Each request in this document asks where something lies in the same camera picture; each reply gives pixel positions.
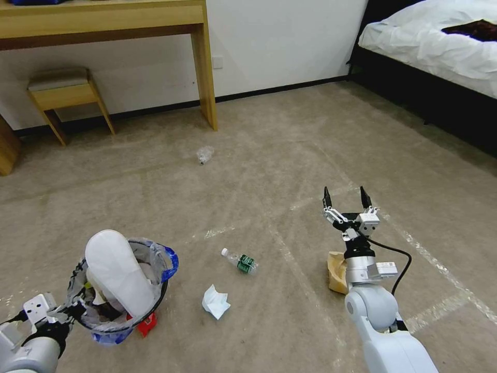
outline green label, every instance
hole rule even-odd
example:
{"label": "green label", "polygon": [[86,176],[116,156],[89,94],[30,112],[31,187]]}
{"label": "green label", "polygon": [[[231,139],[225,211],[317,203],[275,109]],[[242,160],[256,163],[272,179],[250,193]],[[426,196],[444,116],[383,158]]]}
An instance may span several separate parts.
{"label": "green label", "polygon": [[243,254],[238,261],[237,267],[242,272],[249,273],[252,270],[252,264],[254,264],[254,260],[250,256]]}

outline stool cushion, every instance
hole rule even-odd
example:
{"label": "stool cushion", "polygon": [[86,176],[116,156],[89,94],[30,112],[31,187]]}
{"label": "stool cushion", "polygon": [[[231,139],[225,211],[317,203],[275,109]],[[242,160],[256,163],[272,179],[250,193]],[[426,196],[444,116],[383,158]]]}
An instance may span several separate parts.
{"label": "stool cushion", "polygon": [[32,76],[27,89],[44,91],[48,89],[69,87],[88,83],[87,70],[84,67],[40,71]]}

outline black cable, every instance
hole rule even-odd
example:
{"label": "black cable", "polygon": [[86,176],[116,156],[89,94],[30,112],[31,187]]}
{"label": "black cable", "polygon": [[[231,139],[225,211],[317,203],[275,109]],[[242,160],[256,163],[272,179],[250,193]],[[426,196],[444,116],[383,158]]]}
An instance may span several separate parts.
{"label": "black cable", "polygon": [[376,241],[372,240],[371,238],[365,236],[362,232],[359,232],[359,234],[361,236],[363,236],[367,241],[369,241],[370,243],[372,243],[376,246],[380,246],[381,248],[384,248],[384,249],[387,249],[390,251],[395,251],[397,253],[404,254],[405,256],[407,256],[407,263],[406,263],[404,269],[402,270],[402,272],[400,273],[400,275],[397,277],[397,281],[395,282],[395,284],[393,284],[393,287],[392,287],[392,295],[395,295],[395,290],[397,289],[397,285],[399,285],[400,280],[402,280],[402,277],[404,277],[405,273],[409,269],[409,266],[411,265],[411,262],[413,261],[413,257],[411,256],[411,254],[409,254],[406,251],[396,249],[396,248],[384,245],[382,243],[376,242]]}
{"label": "black cable", "polygon": [[26,320],[27,320],[26,311],[22,310],[22,311],[19,311],[19,313],[17,315],[15,315],[12,319],[4,321],[3,323],[0,323],[0,325],[8,323],[8,322],[13,322],[13,321],[22,321],[22,322],[24,322]]}

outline white bedsheet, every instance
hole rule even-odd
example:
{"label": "white bedsheet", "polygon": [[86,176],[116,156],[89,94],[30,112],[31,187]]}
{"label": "white bedsheet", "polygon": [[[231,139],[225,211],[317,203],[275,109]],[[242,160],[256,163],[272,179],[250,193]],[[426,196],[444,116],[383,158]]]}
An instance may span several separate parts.
{"label": "white bedsheet", "polygon": [[497,42],[441,31],[481,19],[497,23],[497,0],[425,0],[368,24],[359,46],[497,98]]}

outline baseboard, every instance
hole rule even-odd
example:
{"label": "baseboard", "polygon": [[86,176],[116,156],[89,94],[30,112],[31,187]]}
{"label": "baseboard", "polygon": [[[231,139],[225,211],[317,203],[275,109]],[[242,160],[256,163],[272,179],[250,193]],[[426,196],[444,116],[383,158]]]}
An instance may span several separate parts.
{"label": "baseboard", "polygon": [[[216,102],[220,103],[220,102],[231,101],[231,100],[240,99],[240,98],[265,95],[265,94],[269,94],[269,93],[290,91],[290,90],[299,89],[299,88],[312,87],[313,85],[320,85],[320,84],[338,82],[338,81],[343,81],[343,80],[347,80],[346,75],[333,77],[333,78],[327,78],[327,79],[313,80],[313,81],[304,82],[304,83],[282,85],[280,87],[265,88],[265,89],[261,89],[261,90],[250,91],[250,92],[242,92],[242,93],[235,93],[235,94],[231,94],[231,95],[219,96],[219,97],[216,97]],[[186,101],[186,102],[182,102],[182,103],[156,106],[156,107],[151,107],[151,108],[146,108],[146,109],[125,111],[125,112],[111,114],[110,117],[112,120],[128,119],[128,118],[133,118],[133,117],[145,116],[145,115],[149,115],[149,114],[157,114],[157,113],[171,111],[171,110],[186,109],[186,108],[191,108],[191,107],[196,107],[196,106],[200,106],[200,100]],[[105,125],[105,121],[104,121],[103,117],[92,117],[92,118],[84,118],[84,119],[78,119],[78,120],[64,122],[61,124],[61,127],[67,133],[77,133],[77,132],[87,131],[90,128],[101,126],[102,124]],[[22,137],[22,136],[51,133],[52,130],[47,125],[43,125],[43,126],[38,126],[38,127],[22,128],[20,130],[15,130],[14,132],[17,136]]]}

